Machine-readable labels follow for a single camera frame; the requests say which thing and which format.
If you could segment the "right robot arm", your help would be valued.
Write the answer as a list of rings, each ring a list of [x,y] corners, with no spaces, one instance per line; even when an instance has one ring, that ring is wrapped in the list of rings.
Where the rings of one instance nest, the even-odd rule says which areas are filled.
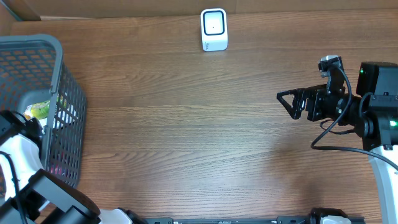
[[[352,127],[347,132],[362,139],[362,149],[317,146],[333,131],[331,127],[325,128],[311,147],[367,155],[376,179],[382,222],[397,223],[397,64],[361,63],[355,92],[341,57],[321,58],[318,69],[328,79],[325,84],[282,91],[276,98],[292,119],[299,119],[306,110],[309,121]]]

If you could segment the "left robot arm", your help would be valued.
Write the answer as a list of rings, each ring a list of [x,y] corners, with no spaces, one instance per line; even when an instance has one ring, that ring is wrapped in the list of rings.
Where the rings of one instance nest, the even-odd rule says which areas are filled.
[[[6,198],[1,223],[34,223],[47,203],[45,223],[100,223],[100,209],[75,186],[80,176],[83,128],[62,121],[42,129],[37,119],[1,111],[1,168]]]

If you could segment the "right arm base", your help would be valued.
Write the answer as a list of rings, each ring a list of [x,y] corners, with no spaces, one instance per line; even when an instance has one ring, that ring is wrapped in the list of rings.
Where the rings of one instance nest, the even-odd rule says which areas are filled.
[[[310,224],[352,224],[347,214],[335,208],[313,208],[309,213]]]

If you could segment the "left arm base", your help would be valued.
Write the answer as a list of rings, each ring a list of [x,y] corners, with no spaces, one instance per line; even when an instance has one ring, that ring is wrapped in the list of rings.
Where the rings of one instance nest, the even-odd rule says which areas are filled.
[[[114,210],[100,210],[99,224],[147,224],[143,218],[131,210],[116,208]]]

